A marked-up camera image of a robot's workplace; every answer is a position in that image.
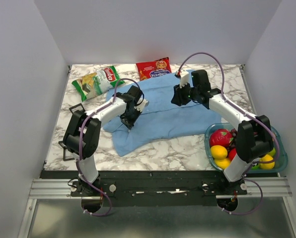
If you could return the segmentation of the light blue shirt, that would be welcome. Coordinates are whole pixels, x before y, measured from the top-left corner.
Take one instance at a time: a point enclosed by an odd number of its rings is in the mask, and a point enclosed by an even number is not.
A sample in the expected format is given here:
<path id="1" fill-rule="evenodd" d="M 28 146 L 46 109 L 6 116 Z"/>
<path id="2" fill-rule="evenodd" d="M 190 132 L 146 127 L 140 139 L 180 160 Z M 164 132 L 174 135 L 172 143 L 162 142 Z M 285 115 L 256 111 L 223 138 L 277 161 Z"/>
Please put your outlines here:
<path id="1" fill-rule="evenodd" d="M 179 83 L 173 73 L 139 82 L 148 106 L 136 120 L 132 129 L 113 118 L 103 129 L 112 134 L 114 148 L 125 156 L 137 148 L 157 139 L 199 135 L 212 124 L 220 123 L 221 116 L 201 104 L 189 102 L 185 106 L 171 103 L 173 87 Z"/>

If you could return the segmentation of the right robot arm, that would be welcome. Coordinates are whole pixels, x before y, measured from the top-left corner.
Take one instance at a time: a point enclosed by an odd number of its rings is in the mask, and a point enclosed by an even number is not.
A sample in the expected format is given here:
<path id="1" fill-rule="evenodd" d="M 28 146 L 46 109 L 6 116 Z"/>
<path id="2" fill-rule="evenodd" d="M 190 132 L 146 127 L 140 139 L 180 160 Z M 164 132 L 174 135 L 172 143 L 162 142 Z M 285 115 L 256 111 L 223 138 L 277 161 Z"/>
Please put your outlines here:
<path id="1" fill-rule="evenodd" d="M 235 182 L 242 179 L 253 163 L 258 163 L 274 148 L 274 134 L 268 117 L 256 116 L 226 98 L 219 88 L 212 88 L 205 70 L 175 73 L 180 82 L 174 86 L 172 104 L 183 106 L 189 102 L 203 105 L 220 114 L 236 129 L 236 157 L 224 169 L 224 178 L 218 181 L 218 190 L 229 194 Z"/>

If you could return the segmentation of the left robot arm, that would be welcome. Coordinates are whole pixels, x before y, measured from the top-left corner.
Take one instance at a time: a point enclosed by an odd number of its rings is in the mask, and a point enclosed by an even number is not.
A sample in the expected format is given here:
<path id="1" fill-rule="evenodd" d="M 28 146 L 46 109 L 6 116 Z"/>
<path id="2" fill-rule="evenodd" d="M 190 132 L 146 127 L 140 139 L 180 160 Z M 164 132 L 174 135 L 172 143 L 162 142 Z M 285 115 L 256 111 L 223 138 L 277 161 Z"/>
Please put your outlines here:
<path id="1" fill-rule="evenodd" d="M 119 117 L 121 123 L 130 130 L 147 105 L 142 90 L 132 85 L 125 93 L 115 92 L 109 101 L 94 110 L 77 110 L 72 113 L 63 144 L 74 154 L 82 190 L 87 195 L 93 196 L 99 191 L 99 183 L 96 181 L 99 172 L 94 153 L 99 144 L 101 128 Z"/>

